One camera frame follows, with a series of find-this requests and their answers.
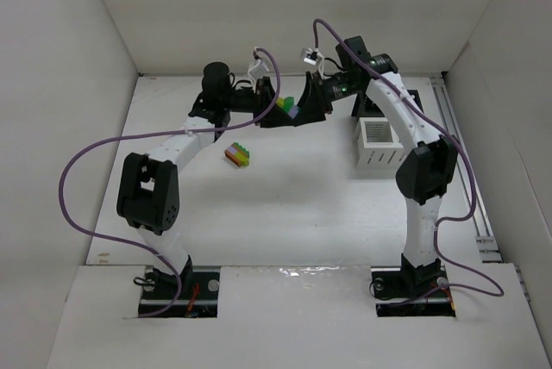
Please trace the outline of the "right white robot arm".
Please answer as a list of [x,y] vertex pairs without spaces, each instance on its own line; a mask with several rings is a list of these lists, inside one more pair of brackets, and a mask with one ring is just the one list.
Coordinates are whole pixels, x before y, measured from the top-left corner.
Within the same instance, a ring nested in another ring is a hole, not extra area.
[[369,99],[383,113],[404,149],[395,173],[406,202],[406,242],[397,271],[373,270],[373,294],[379,300],[420,297],[436,285],[444,272],[434,248],[434,233],[442,198],[452,181],[458,152],[449,138],[419,117],[420,107],[406,90],[392,59],[372,56],[360,36],[337,47],[343,72],[323,75],[319,49],[306,48],[303,62],[315,66],[315,92],[333,102],[356,95]]

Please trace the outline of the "green lilac lego stack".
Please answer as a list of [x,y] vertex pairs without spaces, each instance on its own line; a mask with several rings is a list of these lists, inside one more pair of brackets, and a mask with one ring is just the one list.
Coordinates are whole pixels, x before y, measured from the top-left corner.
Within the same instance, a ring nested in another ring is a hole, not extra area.
[[297,117],[300,112],[300,108],[295,103],[294,97],[279,97],[277,100],[277,105],[291,118],[294,119]]

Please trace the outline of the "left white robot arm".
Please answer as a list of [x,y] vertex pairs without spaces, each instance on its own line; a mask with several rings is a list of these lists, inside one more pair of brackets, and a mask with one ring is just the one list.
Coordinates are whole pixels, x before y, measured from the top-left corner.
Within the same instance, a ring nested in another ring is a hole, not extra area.
[[146,247],[164,266],[154,270],[154,281],[174,288],[191,282],[192,261],[181,239],[171,232],[179,214],[179,174],[223,133],[233,129],[233,112],[249,113],[257,126],[282,109],[279,93],[267,76],[264,59],[254,57],[248,67],[248,88],[237,88],[229,67],[212,62],[204,68],[201,91],[180,130],[146,153],[129,153],[122,164],[116,213],[137,229]]

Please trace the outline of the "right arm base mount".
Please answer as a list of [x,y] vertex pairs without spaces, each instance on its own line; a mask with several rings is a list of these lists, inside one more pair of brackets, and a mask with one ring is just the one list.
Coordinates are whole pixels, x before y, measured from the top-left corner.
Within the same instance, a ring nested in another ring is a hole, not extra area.
[[399,267],[372,267],[368,289],[374,297],[377,317],[456,317],[444,268],[436,276],[410,286]]

